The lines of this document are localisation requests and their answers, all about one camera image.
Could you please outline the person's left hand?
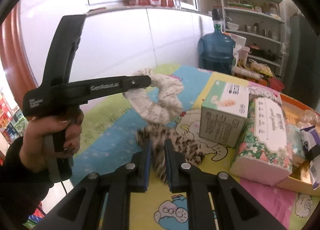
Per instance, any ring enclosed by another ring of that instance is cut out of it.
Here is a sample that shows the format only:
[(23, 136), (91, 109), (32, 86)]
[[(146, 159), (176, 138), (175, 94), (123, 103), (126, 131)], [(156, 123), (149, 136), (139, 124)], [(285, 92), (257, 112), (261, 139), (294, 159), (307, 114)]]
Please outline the person's left hand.
[(26, 128), (20, 160), (37, 173), (46, 168), (46, 160), (70, 158), (80, 149), (84, 114), (80, 109), (63, 116), (33, 117)]

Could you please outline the black sleeved left forearm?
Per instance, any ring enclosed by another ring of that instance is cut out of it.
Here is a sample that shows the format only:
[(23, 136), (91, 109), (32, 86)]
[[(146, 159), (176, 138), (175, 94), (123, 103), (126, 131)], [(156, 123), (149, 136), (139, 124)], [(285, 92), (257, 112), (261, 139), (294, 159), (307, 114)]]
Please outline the black sleeved left forearm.
[(48, 170), (35, 173), (20, 159), (23, 137), (16, 139), (1, 165), (1, 229), (27, 229), (25, 223), (54, 185)]

